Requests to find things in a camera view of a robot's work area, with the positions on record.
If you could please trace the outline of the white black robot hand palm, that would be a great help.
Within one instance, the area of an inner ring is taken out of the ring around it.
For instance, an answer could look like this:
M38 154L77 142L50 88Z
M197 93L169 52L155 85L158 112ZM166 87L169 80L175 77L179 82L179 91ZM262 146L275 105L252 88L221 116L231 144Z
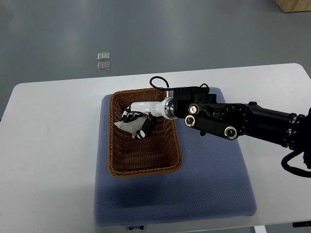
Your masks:
M141 112L145 115L152 115L154 117L168 118L165 107L167 107L168 100L163 101L145 101L145 102L133 102L126 111Z

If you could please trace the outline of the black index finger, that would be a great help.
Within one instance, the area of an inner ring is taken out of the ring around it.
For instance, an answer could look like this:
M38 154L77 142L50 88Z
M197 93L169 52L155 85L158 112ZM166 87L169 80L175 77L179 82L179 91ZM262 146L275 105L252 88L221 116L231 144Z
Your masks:
M124 111L123 112L123 116L143 116L143 113L141 113L141 112L132 112L132 111L130 111L130 112L128 112L128 111Z

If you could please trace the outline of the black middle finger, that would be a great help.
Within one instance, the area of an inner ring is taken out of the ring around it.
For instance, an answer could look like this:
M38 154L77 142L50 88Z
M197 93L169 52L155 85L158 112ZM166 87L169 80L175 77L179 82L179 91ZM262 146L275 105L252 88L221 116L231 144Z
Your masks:
M123 118L123 117L137 117L137 118L139 118L139 117L143 117L143 116L122 116L121 118Z

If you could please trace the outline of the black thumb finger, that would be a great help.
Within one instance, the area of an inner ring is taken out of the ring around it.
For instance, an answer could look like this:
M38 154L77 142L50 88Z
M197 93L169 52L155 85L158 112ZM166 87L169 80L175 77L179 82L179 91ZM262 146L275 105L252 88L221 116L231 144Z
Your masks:
M157 118L155 116L149 116L148 118L139 117L136 121L138 122L138 130L134 139L144 139L154 130Z

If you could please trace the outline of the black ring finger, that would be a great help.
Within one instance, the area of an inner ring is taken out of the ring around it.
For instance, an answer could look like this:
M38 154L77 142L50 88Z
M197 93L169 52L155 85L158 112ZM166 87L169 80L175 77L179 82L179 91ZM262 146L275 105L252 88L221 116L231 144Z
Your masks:
M123 117L121 119L121 122L124 122L124 123L129 123L129 122L133 122L137 120L137 117Z

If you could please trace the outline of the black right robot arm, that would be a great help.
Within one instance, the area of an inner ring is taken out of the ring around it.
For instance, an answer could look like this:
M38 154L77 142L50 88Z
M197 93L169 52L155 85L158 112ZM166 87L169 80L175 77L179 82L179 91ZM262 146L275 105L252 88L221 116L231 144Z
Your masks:
M206 84L171 89L172 97L162 102L135 102L125 109L121 120L129 122L143 114L166 119L184 119L185 124L228 140L247 135L298 152L311 150L311 116L265 109L248 104L217 103Z

